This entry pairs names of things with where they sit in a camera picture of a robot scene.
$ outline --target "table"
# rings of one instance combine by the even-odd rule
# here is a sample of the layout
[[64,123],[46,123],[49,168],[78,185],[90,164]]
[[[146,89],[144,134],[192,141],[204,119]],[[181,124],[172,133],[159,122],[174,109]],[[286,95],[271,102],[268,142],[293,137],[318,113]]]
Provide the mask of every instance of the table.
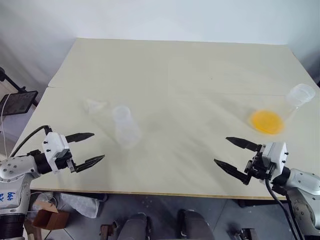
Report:
[[[313,86],[316,97],[282,134],[252,129],[254,110],[283,99],[299,83]],[[107,104],[89,114],[87,100]],[[115,141],[111,111],[118,105],[131,109],[142,131],[129,150]],[[320,175],[319,106],[318,87],[286,46],[77,39],[18,143],[48,124],[64,135],[95,133],[70,144],[77,164],[106,155],[79,174],[48,173],[32,182],[33,189],[269,199],[258,180],[245,186],[213,158],[244,170],[254,153],[225,137],[286,141],[286,166]],[[19,153],[41,148],[43,138],[35,135]]]

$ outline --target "gray floor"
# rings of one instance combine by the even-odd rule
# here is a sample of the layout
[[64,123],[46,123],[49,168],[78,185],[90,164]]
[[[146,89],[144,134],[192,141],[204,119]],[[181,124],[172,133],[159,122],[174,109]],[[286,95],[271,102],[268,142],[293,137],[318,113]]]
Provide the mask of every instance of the gray floor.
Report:
[[129,216],[138,212],[151,217],[152,240],[172,239],[176,236],[179,209],[193,209],[202,214],[216,240],[232,240],[228,232],[241,228],[255,228],[261,240],[293,239],[279,206],[241,208],[231,199],[110,194],[95,219],[80,215],[68,205],[62,209],[71,213],[68,225],[65,229],[53,230],[46,238],[48,240],[100,239],[100,225],[117,221],[122,226]]

